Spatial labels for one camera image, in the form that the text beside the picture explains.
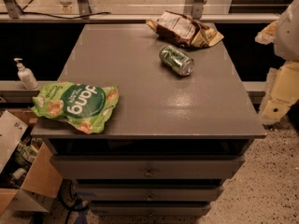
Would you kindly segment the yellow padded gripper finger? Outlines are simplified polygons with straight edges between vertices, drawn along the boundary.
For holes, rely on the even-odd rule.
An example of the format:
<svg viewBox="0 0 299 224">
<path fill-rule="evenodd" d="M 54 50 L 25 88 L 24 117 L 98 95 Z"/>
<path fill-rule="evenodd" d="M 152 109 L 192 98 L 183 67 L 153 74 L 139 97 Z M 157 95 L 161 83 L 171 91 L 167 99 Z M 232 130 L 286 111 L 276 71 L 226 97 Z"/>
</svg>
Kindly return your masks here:
<svg viewBox="0 0 299 224">
<path fill-rule="evenodd" d="M 279 122 L 298 100 L 299 62 L 287 61 L 279 69 L 270 68 L 258 113 L 261 123 Z"/>
<path fill-rule="evenodd" d="M 278 25 L 277 21 L 273 21 L 270 24 L 268 24 L 266 27 L 264 27 L 261 30 L 261 32 L 259 32 L 255 36 L 255 41 L 263 45 L 268 45 L 270 43 L 273 43 L 275 41 L 277 25 Z"/>
</svg>

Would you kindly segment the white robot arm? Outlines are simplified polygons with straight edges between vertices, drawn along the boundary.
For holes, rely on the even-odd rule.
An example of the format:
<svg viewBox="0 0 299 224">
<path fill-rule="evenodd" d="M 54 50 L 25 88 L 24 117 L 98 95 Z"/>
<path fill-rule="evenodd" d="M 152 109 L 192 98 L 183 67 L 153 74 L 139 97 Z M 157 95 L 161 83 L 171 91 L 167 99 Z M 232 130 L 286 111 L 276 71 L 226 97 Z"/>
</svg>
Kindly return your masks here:
<svg viewBox="0 0 299 224">
<path fill-rule="evenodd" d="M 299 0 L 293 0 L 277 21 L 256 35 L 255 41 L 264 45 L 273 43 L 275 55 L 285 61 L 279 69 L 269 69 L 259 107 L 262 124 L 272 125 L 299 100 Z"/>
</svg>

